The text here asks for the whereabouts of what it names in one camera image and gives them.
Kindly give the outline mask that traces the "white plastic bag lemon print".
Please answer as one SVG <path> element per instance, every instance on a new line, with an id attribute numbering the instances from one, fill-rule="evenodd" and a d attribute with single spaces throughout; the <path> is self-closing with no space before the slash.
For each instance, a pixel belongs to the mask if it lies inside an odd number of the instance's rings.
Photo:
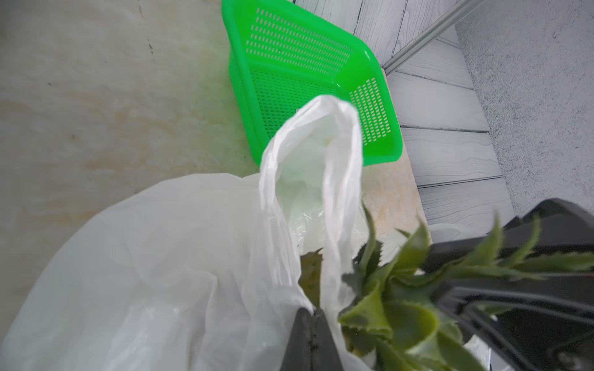
<path id="1" fill-rule="evenodd" d="M 314 98 L 257 174 L 161 182 L 87 222 L 35 283 L 4 370 L 280 370 L 296 312 L 338 315 L 363 240 L 357 110 Z"/>

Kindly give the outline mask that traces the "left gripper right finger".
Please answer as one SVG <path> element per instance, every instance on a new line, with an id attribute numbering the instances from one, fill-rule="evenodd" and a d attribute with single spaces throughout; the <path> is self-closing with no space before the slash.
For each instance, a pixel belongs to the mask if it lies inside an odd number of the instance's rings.
<path id="1" fill-rule="evenodd" d="M 322 309 L 315 310 L 313 315 L 313 370 L 343 371 L 334 337 Z"/>

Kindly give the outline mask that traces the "pineapple front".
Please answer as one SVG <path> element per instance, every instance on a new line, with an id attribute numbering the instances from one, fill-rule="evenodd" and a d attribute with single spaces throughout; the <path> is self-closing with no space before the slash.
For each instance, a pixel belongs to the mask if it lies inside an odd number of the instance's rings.
<path id="1" fill-rule="evenodd" d="M 405 238 L 400 252 L 382 264 L 382 244 L 371 234 L 353 271 L 342 277 L 354 291 L 338 316 L 343 344 L 374 370 L 482 369 L 467 349 L 468 341 L 480 338 L 436 306 L 436 289 L 445 281 L 593 275 L 593 217 L 562 199 L 494 224 L 482 239 L 430 244 L 426 226 Z"/>

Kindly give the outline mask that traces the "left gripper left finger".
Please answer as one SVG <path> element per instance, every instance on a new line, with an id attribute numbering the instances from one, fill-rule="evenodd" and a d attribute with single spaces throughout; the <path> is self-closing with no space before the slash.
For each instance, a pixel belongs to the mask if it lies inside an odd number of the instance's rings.
<path id="1" fill-rule="evenodd" d="M 311 371 L 314 337 L 314 317 L 305 308 L 295 314 L 295 321 L 289 335 L 281 371 Z"/>

